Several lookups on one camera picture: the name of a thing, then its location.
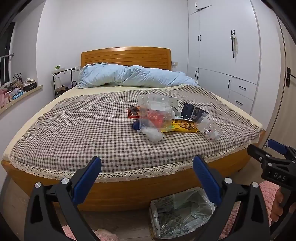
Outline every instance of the trash bag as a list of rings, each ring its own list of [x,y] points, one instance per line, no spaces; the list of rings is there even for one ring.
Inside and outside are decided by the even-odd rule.
[[[171,239],[193,232],[211,217],[215,206],[202,188],[159,198],[150,203],[150,219],[156,238]]]

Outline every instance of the person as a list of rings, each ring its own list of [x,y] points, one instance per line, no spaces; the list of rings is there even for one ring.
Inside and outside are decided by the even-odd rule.
[[[280,207],[280,203],[283,201],[283,199],[284,199],[284,196],[281,192],[281,188],[279,188],[275,194],[275,199],[272,204],[272,210],[270,213],[270,218],[274,222],[277,222],[279,220],[279,216],[283,214],[284,210],[283,208]],[[296,209],[296,202],[290,206],[289,212],[293,213],[295,209]]]

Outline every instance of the clear plastic bag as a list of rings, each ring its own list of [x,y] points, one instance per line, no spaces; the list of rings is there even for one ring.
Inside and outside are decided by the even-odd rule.
[[[171,239],[193,232],[207,223],[215,211],[202,188],[192,188],[154,200],[150,218],[156,238]]]
[[[197,123],[198,130],[208,141],[216,141],[222,134],[221,128],[208,115],[202,116]]]
[[[171,129],[173,111],[170,100],[168,97],[155,94],[139,95],[138,100],[140,132],[156,143],[163,138],[162,132]]]

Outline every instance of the light blue comforter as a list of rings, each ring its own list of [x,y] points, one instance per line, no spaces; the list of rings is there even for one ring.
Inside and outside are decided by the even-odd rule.
[[[77,88],[96,87],[104,84],[151,88],[181,84],[198,86],[196,80],[186,76],[183,72],[144,68],[138,65],[128,67],[118,64],[87,65],[81,69],[79,81]]]

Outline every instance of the blue gripper pad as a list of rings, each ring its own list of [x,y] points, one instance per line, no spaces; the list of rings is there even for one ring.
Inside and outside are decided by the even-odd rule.
[[[222,202],[220,196],[220,187],[211,174],[208,165],[203,159],[201,159],[201,157],[196,156],[193,159],[193,170],[200,180],[209,200],[219,206]]]
[[[275,140],[269,139],[267,144],[271,149],[275,150],[276,152],[282,155],[287,153],[286,146],[282,145],[281,143],[278,143]]]
[[[83,176],[80,178],[79,182],[74,187],[72,202],[75,205],[84,202],[92,185],[94,184],[96,178],[100,174],[101,169],[101,159],[99,157],[96,157],[95,160],[91,163],[91,165],[87,168]]]

